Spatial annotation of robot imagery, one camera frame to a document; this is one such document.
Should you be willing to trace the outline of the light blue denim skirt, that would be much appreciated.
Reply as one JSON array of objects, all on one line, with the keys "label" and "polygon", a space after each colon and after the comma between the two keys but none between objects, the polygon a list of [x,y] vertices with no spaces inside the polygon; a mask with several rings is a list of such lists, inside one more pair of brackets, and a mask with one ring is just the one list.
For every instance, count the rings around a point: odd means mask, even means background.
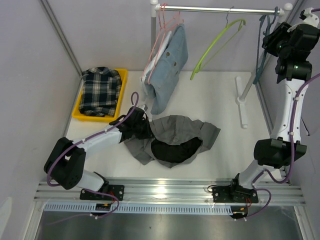
[{"label": "light blue denim skirt", "polygon": [[154,99],[152,115],[160,115],[166,109],[188,57],[185,25],[182,23],[176,27],[152,74],[146,77],[147,96]]}]

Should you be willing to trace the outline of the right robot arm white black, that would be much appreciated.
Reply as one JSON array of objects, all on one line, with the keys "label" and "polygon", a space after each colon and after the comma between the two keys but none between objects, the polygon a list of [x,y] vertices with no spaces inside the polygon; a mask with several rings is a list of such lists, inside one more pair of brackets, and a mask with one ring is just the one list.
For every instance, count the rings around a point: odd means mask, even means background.
[{"label": "right robot arm white black", "polygon": [[266,175],[277,184],[287,182],[295,161],[305,155],[307,146],[301,143],[300,122],[304,97],[314,80],[307,58],[319,39],[318,23],[306,20],[295,25],[283,22],[263,38],[262,48],[277,57],[279,105],[270,138],[255,144],[254,160],[230,183],[228,196],[232,201],[255,193],[255,184]]}]

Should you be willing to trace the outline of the blue plastic hanger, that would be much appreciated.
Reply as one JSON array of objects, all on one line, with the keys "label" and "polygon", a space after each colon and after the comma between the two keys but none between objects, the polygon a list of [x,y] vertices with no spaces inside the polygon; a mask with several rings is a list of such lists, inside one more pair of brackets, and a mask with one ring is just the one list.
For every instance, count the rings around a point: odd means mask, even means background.
[{"label": "blue plastic hanger", "polygon": [[278,16],[278,10],[279,10],[279,7],[276,6],[274,8],[274,14],[273,14],[272,20],[269,15],[262,15],[259,18],[255,76],[253,80],[254,85],[256,85],[260,80],[260,77],[262,75],[262,72],[265,66],[266,58],[267,58],[267,51],[263,48],[264,42],[262,40],[262,36],[266,37],[270,34],[271,27],[275,23],[276,18]]}]

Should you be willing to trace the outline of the white skirt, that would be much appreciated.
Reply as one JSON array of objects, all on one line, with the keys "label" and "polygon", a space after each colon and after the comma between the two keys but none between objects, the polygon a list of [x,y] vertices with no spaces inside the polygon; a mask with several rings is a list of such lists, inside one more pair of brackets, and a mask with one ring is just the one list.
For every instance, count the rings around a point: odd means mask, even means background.
[{"label": "white skirt", "polygon": [[155,68],[157,65],[160,57],[163,55],[165,52],[166,48],[168,47],[169,42],[171,41],[172,38],[172,31],[169,31],[164,35],[164,40],[161,42],[158,52],[154,55],[152,60],[149,62],[149,64],[146,66],[141,78],[140,78],[140,85],[141,85],[141,90],[142,90],[142,100],[145,101],[147,96],[148,96],[148,91],[147,91],[147,81],[148,77],[147,75],[151,73],[151,71]]}]

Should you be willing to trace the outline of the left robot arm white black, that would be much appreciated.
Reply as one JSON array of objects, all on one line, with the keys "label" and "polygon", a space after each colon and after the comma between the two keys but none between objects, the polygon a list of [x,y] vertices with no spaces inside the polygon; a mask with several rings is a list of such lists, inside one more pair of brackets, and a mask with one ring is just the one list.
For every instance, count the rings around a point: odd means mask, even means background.
[{"label": "left robot arm white black", "polygon": [[97,200],[105,199],[109,193],[108,180],[97,172],[85,170],[85,162],[99,151],[132,137],[152,138],[147,109],[146,105],[132,106],[126,115],[83,139],[60,138],[44,165],[48,185],[61,186],[65,190],[77,187],[89,190]]}]

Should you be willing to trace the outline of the pink wire hanger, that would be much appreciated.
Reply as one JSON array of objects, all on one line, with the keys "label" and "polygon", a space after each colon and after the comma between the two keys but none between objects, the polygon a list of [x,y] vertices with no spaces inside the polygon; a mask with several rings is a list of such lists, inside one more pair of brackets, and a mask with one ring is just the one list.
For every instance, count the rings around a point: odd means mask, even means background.
[{"label": "pink wire hanger", "polygon": [[150,84],[151,76],[160,61],[160,57],[165,52],[165,49],[168,47],[173,36],[173,30],[183,22],[180,12],[175,13],[168,21],[166,21],[164,11],[158,13],[159,31],[155,37],[154,43],[151,44],[150,56],[141,77],[141,80],[144,83]]},{"label": "pink wire hanger", "polygon": [[151,50],[146,67],[141,76],[141,82],[150,83],[151,75],[160,57],[161,47],[166,38],[166,17],[165,4],[160,4],[158,0],[150,1],[151,10]]}]

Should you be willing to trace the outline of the grey garment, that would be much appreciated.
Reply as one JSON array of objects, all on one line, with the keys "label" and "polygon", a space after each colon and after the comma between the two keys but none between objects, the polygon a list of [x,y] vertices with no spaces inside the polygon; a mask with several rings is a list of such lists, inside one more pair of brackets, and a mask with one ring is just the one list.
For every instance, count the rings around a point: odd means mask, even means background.
[{"label": "grey garment", "polygon": [[161,117],[150,121],[149,125],[153,134],[151,138],[134,136],[124,144],[142,165],[157,161],[169,169],[190,164],[198,154],[209,151],[221,131],[212,123],[183,115]]}]

